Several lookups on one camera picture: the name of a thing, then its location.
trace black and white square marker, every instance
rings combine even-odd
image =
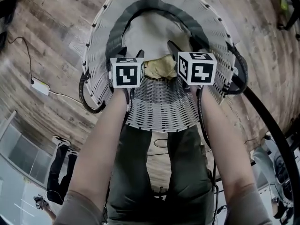
[[[141,77],[140,77],[140,83],[142,82],[144,78],[144,73],[145,73],[145,63],[143,62],[141,65]]]
[[[137,60],[135,58],[117,58],[118,62],[137,62]]]
[[[213,66],[209,63],[193,63],[191,83],[209,83],[213,73]]]
[[[137,85],[137,66],[116,67],[117,86]]]
[[[208,52],[178,52],[177,73],[188,85],[213,85],[217,60]]]
[[[181,77],[185,80],[188,79],[188,61],[186,61],[183,57],[179,57],[178,60],[179,70],[178,72],[181,74]]]
[[[189,55],[193,60],[211,60],[212,58],[209,53],[204,52],[190,52]]]
[[[144,77],[144,58],[111,58],[108,72],[114,88],[138,88]]]

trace beige fabric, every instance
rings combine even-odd
[[[122,43],[127,47],[128,57],[135,57],[143,49],[145,61],[150,61],[170,54],[168,40],[173,41],[181,50],[191,52],[189,37],[189,31],[182,24],[155,12],[148,12],[131,21]]]
[[[169,80],[177,76],[174,69],[175,61],[171,55],[164,56],[160,59],[145,62],[145,74],[151,78],[165,77]]]
[[[100,225],[102,212],[86,197],[69,191],[53,225]],[[123,222],[144,225],[145,222]],[[272,225],[255,185],[247,187],[227,205],[225,225]]]

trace woven seat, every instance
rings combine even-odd
[[[222,19],[204,0],[107,0],[90,30],[83,73],[91,98],[101,106],[112,97],[108,69],[110,58],[122,48],[122,37],[130,21],[143,12],[164,12],[187,28],[190,36],[213,53],[218,61],[210,91],[220,104],[231,83],[235,56],[228,52],[233,44]],[[126,124],[159,132],[181,131],[198,123],[197,106],[190,93],[182,89],[179,77],[172,80],[145,77],[135,89],[135,98]]]

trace gray sleeve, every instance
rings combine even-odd
[[[53,225],[100,225],[102,213],[85,196],[68,191]]]
[[[255,185],[247,187],[227,205],[225,225],[271,225]]]

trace olive green pants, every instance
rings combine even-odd
[[[120,136],[107,202],[108,224],[204,225],[212,222],[210,171],[197,126],[168,134],[171,179],[165,201],[154,198],[147,172],[152,133],[125,126]]]

